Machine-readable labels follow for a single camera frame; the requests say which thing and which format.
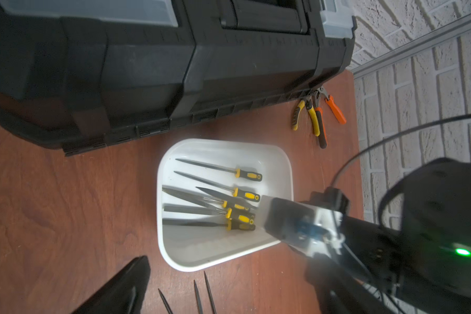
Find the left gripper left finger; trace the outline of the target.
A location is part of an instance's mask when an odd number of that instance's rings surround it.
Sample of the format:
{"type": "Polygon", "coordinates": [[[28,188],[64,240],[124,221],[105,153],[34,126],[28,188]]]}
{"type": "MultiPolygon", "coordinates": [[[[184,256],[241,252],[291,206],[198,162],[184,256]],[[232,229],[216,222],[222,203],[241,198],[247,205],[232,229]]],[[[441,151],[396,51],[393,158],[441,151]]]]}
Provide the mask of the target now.
{"type": "Polygon", "coordinates": [[[140,313],[149,278],[149,259],[136,257],[74,313],[140,313]]]}

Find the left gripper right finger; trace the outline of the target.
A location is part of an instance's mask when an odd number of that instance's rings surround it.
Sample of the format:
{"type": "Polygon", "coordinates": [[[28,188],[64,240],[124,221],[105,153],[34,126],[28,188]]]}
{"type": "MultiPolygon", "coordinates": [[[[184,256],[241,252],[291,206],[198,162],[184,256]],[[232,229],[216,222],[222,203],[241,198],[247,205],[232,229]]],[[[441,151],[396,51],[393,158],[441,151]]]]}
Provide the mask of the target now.
{"type": "Polygon", "coordinates": [[[315,288],[322,313],[391,313],[326,255],[307,259],[306,281],[315,288]]]}

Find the file tool eleventh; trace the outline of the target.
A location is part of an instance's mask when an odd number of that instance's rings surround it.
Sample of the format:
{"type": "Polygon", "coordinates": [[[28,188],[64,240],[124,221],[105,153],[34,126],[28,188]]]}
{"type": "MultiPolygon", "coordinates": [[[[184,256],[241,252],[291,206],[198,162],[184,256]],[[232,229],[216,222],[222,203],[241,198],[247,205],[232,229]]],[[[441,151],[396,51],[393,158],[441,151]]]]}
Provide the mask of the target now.
{"type": "Polygon", "coordinates": [[[227,201],[227,202],[230,202],[230,203],[233,203],[235,205],[240,205],[242,206],[243,208],[247,208],[247,209],[258,209],[257,207],[251,205],[250,203],[248,203],[246,200],[242,199],[242,198],[237,198],[237,197],[234,197],[234,196],[229,196],[227,194],[223,194],[221,192],[218,192],[218,191],[215,191],[215,190],[212,190],[212,189],[209,189],[209,188],[202,188],[202,187],[197,187],[197,189],[199,189],[200,191],[202,192],[205,192],[206,194],[210,195],[210,196],[213,196],[213,197],[216,197],[216,198],[220,198],[221,200],[224,200],[224,201],[227,201]]]}

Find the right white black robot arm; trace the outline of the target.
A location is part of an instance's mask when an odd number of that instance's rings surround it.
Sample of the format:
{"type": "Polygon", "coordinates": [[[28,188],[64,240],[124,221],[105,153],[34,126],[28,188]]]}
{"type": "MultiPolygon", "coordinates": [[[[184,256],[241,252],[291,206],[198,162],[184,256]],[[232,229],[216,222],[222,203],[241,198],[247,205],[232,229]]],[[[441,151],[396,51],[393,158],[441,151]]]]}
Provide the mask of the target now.
{"type": "Polygon", "coordinates": [[[339,263],[427,313],[471,313],[471,163],[429,162],[389,189],[380,208],[397,196],[398,230],[343,220],[339,263]]]}

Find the file tool twelfth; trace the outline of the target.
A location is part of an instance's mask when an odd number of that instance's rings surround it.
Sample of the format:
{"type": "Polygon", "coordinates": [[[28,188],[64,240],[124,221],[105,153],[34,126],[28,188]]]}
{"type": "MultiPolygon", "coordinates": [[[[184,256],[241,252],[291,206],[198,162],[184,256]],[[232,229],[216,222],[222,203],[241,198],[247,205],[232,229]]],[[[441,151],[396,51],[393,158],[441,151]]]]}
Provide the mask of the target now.
{"type": "Polygon", "coordinates": [[[163,226],[192,226],[192,227],[223,227],[228,231],[232,230],[242,230],[242,231],[255,231],[256,226],[250,225],[249,223],[227,220],[226,222],[214,222],[207,220],[182,220],[182,219],[172,219],[164,218],[160,221],[163,226]]]}

